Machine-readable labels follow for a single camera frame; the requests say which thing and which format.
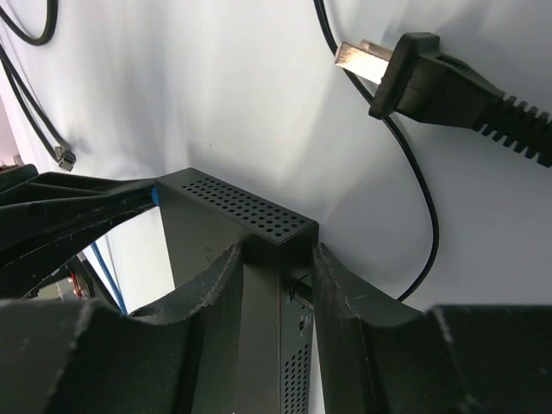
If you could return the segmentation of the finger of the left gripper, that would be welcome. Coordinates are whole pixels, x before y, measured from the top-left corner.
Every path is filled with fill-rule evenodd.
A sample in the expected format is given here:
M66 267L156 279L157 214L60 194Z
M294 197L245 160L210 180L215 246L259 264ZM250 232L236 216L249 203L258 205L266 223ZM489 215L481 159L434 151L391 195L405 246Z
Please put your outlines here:
M1 172L1 295L24 298L115 226L152 209L153 179Z

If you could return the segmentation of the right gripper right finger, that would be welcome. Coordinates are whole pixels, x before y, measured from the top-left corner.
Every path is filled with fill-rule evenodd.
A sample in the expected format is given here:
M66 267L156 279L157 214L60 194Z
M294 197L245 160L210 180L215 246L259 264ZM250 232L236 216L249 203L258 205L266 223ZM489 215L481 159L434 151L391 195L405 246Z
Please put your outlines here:
M420 311L313 248L312 297L328 413L548 413L551 309Z

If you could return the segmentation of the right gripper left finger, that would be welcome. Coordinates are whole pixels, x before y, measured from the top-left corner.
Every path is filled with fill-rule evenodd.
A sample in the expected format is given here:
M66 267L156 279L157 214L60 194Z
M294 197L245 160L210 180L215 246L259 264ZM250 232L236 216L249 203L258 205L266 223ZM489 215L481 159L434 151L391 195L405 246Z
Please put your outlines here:
M4 413L230 413L242 245L124 315L102 302L1 303Z

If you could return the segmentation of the black network switch box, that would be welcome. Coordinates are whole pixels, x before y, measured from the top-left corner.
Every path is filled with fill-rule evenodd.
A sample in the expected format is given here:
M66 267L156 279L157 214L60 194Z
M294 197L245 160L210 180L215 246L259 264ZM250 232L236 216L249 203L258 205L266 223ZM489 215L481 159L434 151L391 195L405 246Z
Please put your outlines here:
M306 413L313 312L308 285L318 224L194 168L156 181L172 276L183 285L230 245L243 252L236 413Z

